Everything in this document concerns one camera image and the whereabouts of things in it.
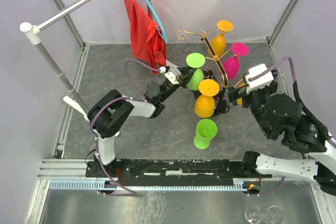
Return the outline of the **orange wine glass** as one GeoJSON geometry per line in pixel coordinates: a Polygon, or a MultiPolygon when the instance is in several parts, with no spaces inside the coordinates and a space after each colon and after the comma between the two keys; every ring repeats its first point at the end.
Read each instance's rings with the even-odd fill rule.
{"type": "Polygon", "coordinates": [[[217,29],[219,30],[219,34],[212,39],[211,46],[216,56],[220,57],[224,54],[226,48],[225,33],[232,31],[234,26],[227,20],[220,20],[217,23],[217,29]]]}
{"type": "Polygon", "coordinates": [[[212,79],[205,79],[198,85],[201,95],[196,99],[194,112],[201,118],[210,118],[215,111],[215,99],[219,93],[219,84],[212,79]]]}
{"type": "Polygon", "coordinates": [[[242,94],[244,93],[245,87],[247,84],[241,83],[239,86],[235,88],[235,91],[237,92],[236,99],[235,99],[235,104],[238,105],[243,105],[243,100],[242,100],[242,94]]]}

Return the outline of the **pink wine glass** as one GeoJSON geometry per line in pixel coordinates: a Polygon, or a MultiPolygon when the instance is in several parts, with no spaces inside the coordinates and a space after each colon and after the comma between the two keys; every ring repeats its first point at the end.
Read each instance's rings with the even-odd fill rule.
{"type": "Polygon", "coordinates": [[[228,80],[236,78],[240,70],[240,57],[245,57],[249,54],[250,50],[246,44],[236,42],[232,44],[231,49],[233,56],[226,59],[223,63],[224,70],[226,71],[228,80]]]}

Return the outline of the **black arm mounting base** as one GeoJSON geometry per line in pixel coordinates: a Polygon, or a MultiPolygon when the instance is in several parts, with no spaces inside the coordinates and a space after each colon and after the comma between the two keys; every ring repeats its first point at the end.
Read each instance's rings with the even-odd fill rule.
{"type": "Polygon", "coordinates": [[[248,152],[243,160],[229,159],[117,159],[104,168],[123,186],[232,186],[234,179],[271,178],[261,175],[253,164],[257,155],[248,152]]]}

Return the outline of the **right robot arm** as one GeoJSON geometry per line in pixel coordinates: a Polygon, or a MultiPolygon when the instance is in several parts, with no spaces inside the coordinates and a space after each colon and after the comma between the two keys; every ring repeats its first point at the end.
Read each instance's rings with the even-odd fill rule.
{"type": "Polygon", "coordinates": [[[295,97],[275,93],[275,86],[247,92],[247,86],[228,88],[229,101],[238,99],[249,108],[264,136],[277,140],[283,135],[282,145],[300,154],[313,157],[313,162],[272,158],[254,151],[246,151],[240,171],[246,177],[271,175],[292,177],[319,185],[335,195],[335,142],[327,127],[303,103],[297,83],[293,83],[295,97]]]}

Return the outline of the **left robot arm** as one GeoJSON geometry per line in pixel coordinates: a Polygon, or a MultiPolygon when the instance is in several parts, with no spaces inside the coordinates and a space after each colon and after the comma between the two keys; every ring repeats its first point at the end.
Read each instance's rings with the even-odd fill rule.
{"type": "Polygon", "coordinates": [[[148,84],[144,99],[126,97],[117,90],[111,90],[90,109],[88,120],[95,137],[99,173],[104,177],[115,173],[114,138],[128,117],[158,117],[165,108],[163,102],[179,87],[186,89],[195,71],[192,67],[161,67],[160,72],[165,75],[164,82],[148,84]]]}

